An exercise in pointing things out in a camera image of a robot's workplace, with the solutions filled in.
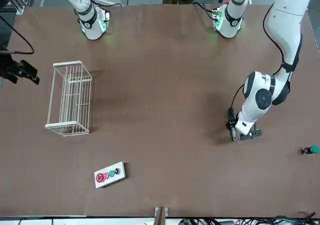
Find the green light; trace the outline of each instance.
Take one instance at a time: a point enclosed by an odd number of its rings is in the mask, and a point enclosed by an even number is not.
[[[110,175],[110,177],[112,178],[112,177],[115,175],[115,171],[111,170],[111,171],[109,172],[109,175]]]
[[[106,23],[104,21],[99,21],[100,27],[102,32],[105,32],[107,30]]]

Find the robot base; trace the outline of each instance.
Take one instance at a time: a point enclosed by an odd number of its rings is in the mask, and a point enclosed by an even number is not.
[[[87,28],[86,23],[83,25],[80,22],[82,32],[90,40],[97,40],[108,31],[110,14],[98,6],[95,7],[95,10],[97,16],[91,28]]]
[[[225,38],[230,39],[233,38],[241,28],[243,18],[236,26],[231,26],[225,15],[226,8],[227,4],[225,3],[213,10],[212,18],[217,20],[213,21],[213,29],[218,31]]]

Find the brown table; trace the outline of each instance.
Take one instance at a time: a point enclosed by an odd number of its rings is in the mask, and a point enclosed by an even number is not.
[[[248,6],[234,39],[192,5],[111,11],[97,41],[71,8],[26,8],[16,18],[35,54],[14,58],[41,80],[0,91],[0,216],[152,216],[157,206],[189,217],[320,214],[320,156],[299,154],[319,143],[320,58],[307,15],[287,101],[258,122],[262,137],[231,142],[235,91],[251,71],[273,73],[281,62],[262,29],[267,6]],[[14,34],[9,48],[27,46]],[[45,129],[52,64],[76,60],[95,76],[92,133],[61,137]],[[96,189],[94,171],[118,161],[128,177]]]

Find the metal bracket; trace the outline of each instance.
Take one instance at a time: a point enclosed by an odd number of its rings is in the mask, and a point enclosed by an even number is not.
[[[254,130],[251,129],[248,135],[240,134],[240,140],[253,139],[262,136],[262,134],[262,130],[256,129],[256,124],[254,124]]]
[[[156,217],[157,216],[157,213],[159,211],[159,207],[155,207],[154,208],[154,216]],[[165,213],[165,217],[169,217],[169,209],[167,207],[164,207],[164,213]]]

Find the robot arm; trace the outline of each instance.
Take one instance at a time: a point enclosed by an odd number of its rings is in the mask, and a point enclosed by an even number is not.
[[[120,0],[68,0],[79,16],[83,33],[90,40],[99,39],[108,29],[110,13],[99,6],[120,5]]]
[[[109,13],[90,0],[68,0],[79,16],[83,33],[90,40],[99,39],[108,28]]]
[[[269,10],[267,18],[269,38],[281,48],[282,63],[276,74],[269,75],[254,71],[246,78],[242,91],[245,102],[237,114],[234,126],[242,135],[246,136],[250,133],[252,126],[271,105],[279,105],[287,98],[292,75],[299,61],[302,46],[300,26],[309,1],[275,0]],[[233,0],[230,5],[236,6]],[[225,10],[228,13],[229,6],[226,6]],[[225,22],[221,24],[219,32],[224,37],[231,38],[236,35],[239,28],[240,25],[232,27],[229,22]]]

